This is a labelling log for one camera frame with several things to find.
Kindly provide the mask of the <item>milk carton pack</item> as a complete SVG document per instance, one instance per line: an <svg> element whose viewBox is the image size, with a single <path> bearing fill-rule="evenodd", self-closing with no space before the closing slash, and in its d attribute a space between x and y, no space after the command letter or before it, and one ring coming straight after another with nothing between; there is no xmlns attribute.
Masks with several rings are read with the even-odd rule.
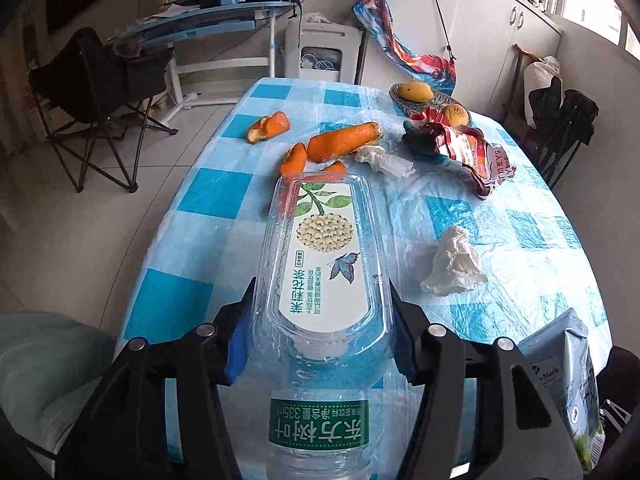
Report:
<svg viewBox="0 0 640 480"><path fill-rule="evenodd" d="M592 471L600 460L605 432L587 326L575 310L567 309L521 340L518 348L551 396L572 438L582 469Z"/></svg>

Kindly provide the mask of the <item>small white tissue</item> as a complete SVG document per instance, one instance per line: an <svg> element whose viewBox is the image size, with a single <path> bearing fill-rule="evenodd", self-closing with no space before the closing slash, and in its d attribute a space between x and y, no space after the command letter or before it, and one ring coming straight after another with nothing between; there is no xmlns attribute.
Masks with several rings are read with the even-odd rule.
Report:
<svg viewBox="0 0 640 480"><path fill-rule="evenodd" d="M471 244L470 232L461 226L450 226L440 237L432 272L421 282L421 289L436 297L446 297L487 282L480 255Z"/></svg>

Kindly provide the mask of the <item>clear plastic food box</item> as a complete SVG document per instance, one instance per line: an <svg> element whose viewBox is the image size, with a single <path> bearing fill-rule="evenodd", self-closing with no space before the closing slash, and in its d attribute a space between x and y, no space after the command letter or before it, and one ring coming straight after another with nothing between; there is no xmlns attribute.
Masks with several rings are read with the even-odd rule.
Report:
<svg viewBox="0 0 640 480"><path fill-rule="evenodd" d="M286 174L272 196L255 326L301 344L359 351L390 334L390 292L373 193L353 174Z"/></svg>

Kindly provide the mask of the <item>red orange snack bag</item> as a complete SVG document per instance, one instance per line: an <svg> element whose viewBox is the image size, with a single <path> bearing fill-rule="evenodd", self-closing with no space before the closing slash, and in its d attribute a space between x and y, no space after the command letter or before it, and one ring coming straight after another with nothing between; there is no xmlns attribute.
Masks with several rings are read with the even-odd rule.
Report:
<svg viewBox="0 0 640 480"><path fill-rule="evenodd" d="M478 197L488 197L496 186L515 177L516 167L511 164L506 150L500 144L488 142L480 129L451 127L439 110L429 107L421 113L411 114L408 119L417 126L424 122L438 122L444 126L445 132L436 140L438 150L469 173Z"/></svg>

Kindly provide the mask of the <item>small clear plastic wrapper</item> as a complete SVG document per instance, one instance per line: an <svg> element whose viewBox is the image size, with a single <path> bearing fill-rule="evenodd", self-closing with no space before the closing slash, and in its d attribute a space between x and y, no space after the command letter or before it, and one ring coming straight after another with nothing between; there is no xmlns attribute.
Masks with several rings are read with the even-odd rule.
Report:
<svg viewBox="0 0 640 480"><path fill-rule="evenodd" d="M413 162L387 153L385 148L379 145L365 145L358 148L355 159L362 164L368 164L373 171L395 179L410 177L416 171Z"/></svg>

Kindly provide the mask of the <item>long orange peel piece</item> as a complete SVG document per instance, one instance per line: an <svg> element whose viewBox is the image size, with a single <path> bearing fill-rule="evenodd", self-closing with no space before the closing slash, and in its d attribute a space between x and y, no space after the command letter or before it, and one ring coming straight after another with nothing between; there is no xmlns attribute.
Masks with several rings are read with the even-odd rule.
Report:
<svg viewBox="0 0 640 480"><path fill-rule="evenodd" d="M357 151L363 145L378 144L384 131L376 122L327 131L313 136L307 144L307 158L327 162Z"/></svg>

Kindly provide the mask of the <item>clear plastic water bottle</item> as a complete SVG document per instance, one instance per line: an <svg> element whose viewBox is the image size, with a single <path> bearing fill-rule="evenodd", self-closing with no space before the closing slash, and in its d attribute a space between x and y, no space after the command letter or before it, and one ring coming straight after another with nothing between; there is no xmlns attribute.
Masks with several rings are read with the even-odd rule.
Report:
<svg viewBox="0 0 640 480"><path fill-rule="evenodd" d="M390 311L313 332L267 309L252 321L250 359L269 388L270 479L367 479L371 390L390 358Z"/></svg>

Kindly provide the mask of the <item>light blue sofa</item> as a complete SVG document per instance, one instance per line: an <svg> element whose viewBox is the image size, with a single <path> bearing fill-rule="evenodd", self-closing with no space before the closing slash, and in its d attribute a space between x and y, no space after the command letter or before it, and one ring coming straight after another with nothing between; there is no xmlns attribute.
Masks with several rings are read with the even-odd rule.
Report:
<svg viewBox="0 0 640 480"><path fill-rule="evenodd" d="M49 312L1 315L1 477L62 478L116 339Z"/></svg>

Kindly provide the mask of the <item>blue white checkered tablecloth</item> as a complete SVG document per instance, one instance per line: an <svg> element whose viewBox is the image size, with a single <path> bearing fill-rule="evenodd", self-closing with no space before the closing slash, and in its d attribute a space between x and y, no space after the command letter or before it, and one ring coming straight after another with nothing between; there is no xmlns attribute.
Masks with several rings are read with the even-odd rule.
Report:
<svg viewBox="0 0 640 480"><path fill-rule="evenodd" d="M291 129L250 144L248 128L280 110ZM146 253L122 338L164 342L181 337L239 300L256 275L278 168L288 149L311 136L364 122L384 131L386 151L405 154L404 114L381 90L264 78L230 112L186 174ZM596 370L612 337L586 253L570 220L532 162L494 120L474 115L485 138L500 144L515 177L477 197L455 162L414 160L414 174L394 179L351 162L372 190L386 270L401 297L460 337L522 340L573 309L588 328ZM470 232L488 282L436 297L421 289L450 226Z"/></svg>

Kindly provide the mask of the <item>folded black chair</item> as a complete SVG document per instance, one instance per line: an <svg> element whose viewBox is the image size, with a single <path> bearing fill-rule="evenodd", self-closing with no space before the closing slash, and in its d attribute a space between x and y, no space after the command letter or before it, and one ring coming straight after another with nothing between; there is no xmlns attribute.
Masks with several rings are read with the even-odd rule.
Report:
<svg viewBox="0 0 640 480"><path fill-rule="evenodd" d="M547 88L530 92L528 102L535 127L528 128L523 148L544 182L554 188L579 148L590 143L599 107L582 92L563 90L558 76Z"/></svg>

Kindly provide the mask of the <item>front yellow mango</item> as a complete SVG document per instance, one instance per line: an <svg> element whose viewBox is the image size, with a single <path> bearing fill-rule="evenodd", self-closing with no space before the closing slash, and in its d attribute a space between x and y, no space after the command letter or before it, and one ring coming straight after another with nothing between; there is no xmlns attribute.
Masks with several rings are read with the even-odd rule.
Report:
<svg viewBox="0 0 640 480"><path fill-rule="evenodd" d="M451 127L467 126L470 122L468 111L459 104L448 104L442 108L440 114L444 116L446 122Z"/></svg>

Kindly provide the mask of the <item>yellow mango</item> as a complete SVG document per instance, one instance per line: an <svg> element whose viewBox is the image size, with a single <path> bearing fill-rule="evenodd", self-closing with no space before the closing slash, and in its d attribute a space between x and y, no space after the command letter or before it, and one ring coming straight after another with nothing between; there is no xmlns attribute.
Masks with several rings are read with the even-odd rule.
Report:
<svg viewBox="0 0 640 480"><path fill-rule="evenodd" d="M448 104L442 108L440 114L444 116L446 122L451 127L467 126L470 122L468 111L459 104Z"/></svg>
<svg viewBox="0 0 640 480"><path fill-rule="evenodd" d="M396 93L401 99L415 103L427 103L434 98L431 86L421 81L398 84Z"/></svg>

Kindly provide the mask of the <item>dark glass fruit bowl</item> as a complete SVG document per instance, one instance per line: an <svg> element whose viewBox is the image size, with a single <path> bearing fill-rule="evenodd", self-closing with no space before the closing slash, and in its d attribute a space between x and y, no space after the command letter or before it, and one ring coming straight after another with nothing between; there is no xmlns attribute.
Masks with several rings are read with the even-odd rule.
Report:
<svg viewBox="0 0 640 480"><path fill-rule="evenodd" d="M443 110L449 105L455 105L465 110L465 107L451 96L434 90L428 84L420 81L393 84L392 88L388 90L388 94L407 115L421 113L427 107Z"/></svg>

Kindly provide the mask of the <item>black folding camp chair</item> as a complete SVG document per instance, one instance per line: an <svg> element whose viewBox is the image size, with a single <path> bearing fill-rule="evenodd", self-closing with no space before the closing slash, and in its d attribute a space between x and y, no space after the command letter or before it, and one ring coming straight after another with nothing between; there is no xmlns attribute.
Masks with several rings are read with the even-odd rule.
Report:
<svg viewBox="0 0 640 480"><path fill-rule="evenodd" d="M172 47L121 55L90 27L78 29L48 64L28 74L46 139L76 192L90 170L137 192L146 130L178 130L151 115L167 90Z"/></svg>

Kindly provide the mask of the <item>rear yellow mango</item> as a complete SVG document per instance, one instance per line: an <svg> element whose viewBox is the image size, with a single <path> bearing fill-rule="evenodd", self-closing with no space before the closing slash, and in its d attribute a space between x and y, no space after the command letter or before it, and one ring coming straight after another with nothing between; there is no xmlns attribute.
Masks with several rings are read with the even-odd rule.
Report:
<svg viewBox="0 0 640 480"><path fill-rule="evenodd" d="M427 103L434 98L431 86L421 81L398 84L396 93L401 99L415 103Z"/></svg>

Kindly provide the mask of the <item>white stuffed bag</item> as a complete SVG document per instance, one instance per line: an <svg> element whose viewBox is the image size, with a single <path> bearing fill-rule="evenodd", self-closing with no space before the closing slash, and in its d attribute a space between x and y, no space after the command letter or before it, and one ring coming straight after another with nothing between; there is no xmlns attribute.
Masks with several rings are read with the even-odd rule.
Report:
<svg viewBox="0 0 640 480"><path fill-rule="evenodd" d="M531 62L529 66L526 67L523 72L523 84L524 103L527 114L532 111L532 107L529 102L529 95L534 90L549 88L552 78L559 77L560 73L560 62L551 55L545 56L539 61Z"/></svg>

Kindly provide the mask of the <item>colourful hanging cloth bag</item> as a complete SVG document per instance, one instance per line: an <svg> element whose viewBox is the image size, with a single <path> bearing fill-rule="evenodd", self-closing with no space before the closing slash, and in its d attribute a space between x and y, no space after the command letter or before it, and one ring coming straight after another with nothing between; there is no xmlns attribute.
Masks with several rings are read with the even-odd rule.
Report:
<svg viewBox="0 0 640 480"><path fill-rule="evenodd" d="M413 79L451 96L457 84L456 57L447 44L446 58L436 54L417 54L396 35L393 14L387 0L359 0L352 13L372 36L383 53Z"/></svg>

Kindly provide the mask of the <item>brown wooden chair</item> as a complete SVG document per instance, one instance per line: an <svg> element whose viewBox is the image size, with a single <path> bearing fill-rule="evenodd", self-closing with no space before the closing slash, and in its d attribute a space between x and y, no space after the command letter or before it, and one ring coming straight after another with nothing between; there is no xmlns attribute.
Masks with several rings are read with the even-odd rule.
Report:
<svg viewBox="0 0 640 480"><path fill-rule="evenodd" d="M502 104L502 111L499 122L503 125L506 123L506 120L509 118L509 115L512 110L512 105L516 100L516 92L518 91L518 85L520 84L520 78L523 71L524 58L528 58L529 62L541 62L542 58L536 55L533 52L527 51L523 49L518 44L514 44L512 49L516 52L516 61L515 68L512 77L512 81L509 88L508 97L506 98L506 102Z"/></svg>

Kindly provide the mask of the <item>blue study desk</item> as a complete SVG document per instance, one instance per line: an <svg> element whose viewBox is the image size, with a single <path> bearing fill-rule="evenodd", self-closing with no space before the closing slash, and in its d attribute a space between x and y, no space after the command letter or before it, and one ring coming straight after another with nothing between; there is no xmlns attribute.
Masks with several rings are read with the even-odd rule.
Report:
<svg viewBox="0 0 640 480"><path fill-rule="evenodd" d="M230 6L214 6L200 10L154 18L142 25L122 32L115 37L118 42L132 41L142 49L156 47L175 47L183 41L200 40L211 36L231 34L232 32L251 32L257 30L260 23L269 26L268 54L254 58L229 58L228 60L208 61L179 65L175 60L168 64L170 90L174 95L175 106L164 117L169 122L182 110L197 106L227 105L238 102L235 98L202 99L197 93L184 94L180 77L204 72L218 72L228 68L265 67L269 76L276 76L276 25L281 13L288 12L294 6L286 1L244 2Z"/></svg>

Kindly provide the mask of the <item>white wall cabinet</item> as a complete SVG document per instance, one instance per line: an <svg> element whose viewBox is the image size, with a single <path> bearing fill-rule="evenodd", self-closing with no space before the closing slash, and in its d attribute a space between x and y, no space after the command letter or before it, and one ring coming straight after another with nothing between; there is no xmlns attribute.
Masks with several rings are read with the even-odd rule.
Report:
<svg viewBox="0 0 640 480"><path fill-rule="evenodd" d="M414 53L456 57L452 96L472 112L500 119L518 44L542 58L558 52L561 33L525 0L387 0L394 29ZM514 106L523 107L522 78Z"/></svg>

